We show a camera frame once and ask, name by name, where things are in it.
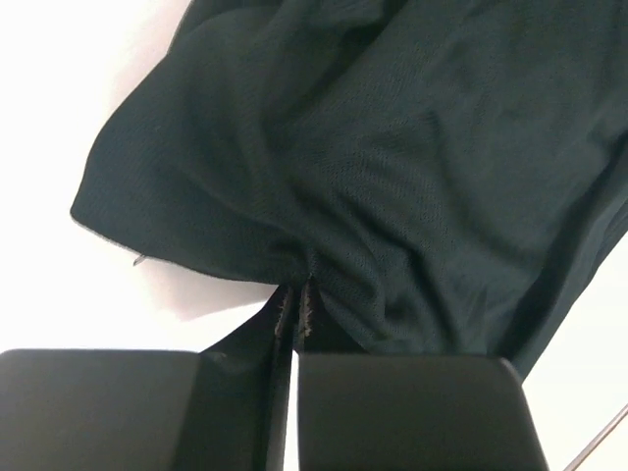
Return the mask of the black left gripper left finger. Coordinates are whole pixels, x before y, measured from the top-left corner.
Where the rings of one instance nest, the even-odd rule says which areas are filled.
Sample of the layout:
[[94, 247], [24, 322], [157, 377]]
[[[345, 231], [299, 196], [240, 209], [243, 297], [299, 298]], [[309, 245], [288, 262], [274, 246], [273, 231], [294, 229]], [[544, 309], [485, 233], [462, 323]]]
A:
[[1, 356], [5, 470], [280, 470], [293, 291], [201, 352]]

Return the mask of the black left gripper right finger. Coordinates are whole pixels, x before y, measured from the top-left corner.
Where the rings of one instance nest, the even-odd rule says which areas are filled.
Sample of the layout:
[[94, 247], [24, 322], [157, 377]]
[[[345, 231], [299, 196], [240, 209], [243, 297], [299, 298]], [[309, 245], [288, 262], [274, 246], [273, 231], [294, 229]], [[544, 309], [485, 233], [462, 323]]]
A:
[[545, 470], [521, 381], [505, 360], [371, 354], [301, 292], [297, 429], [303, 470]]

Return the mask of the black shorts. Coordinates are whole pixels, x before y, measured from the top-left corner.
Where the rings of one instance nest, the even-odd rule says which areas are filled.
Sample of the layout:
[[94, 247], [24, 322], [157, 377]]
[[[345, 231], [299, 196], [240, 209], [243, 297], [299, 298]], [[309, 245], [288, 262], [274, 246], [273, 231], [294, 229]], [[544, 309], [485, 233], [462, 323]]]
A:
[[627, 5], [194, 1], [71, 213], [217, 278], [314, 278], [367, 350], [527, 375], [627, 231]]

